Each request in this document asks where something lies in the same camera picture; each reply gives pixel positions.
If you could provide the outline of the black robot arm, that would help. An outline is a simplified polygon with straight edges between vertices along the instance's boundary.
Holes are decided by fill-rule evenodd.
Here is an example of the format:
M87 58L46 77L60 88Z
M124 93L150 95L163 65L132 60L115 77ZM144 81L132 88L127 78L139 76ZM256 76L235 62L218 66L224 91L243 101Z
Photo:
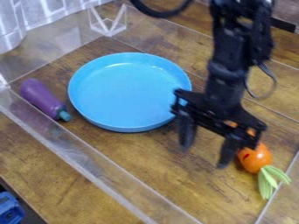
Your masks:
M267 125L242 107L252 66L267 72L274 47L271 0L210 0L214 54L203 93L178 89L172 113L178 117L179 145L187 151L199 127L224 137L218 167L226 168L238 150L258 147Z

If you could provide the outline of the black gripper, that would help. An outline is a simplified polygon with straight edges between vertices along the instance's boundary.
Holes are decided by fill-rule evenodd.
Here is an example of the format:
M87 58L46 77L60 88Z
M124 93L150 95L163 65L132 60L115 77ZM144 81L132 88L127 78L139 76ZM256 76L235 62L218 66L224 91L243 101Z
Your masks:
M171 112L178 117L180 150L194 144L199 127L224 137L218 168L224 169L243 147L256 148L267 125L242 106L248 69L228 70L208 63L208 80L203 93L178 88Z

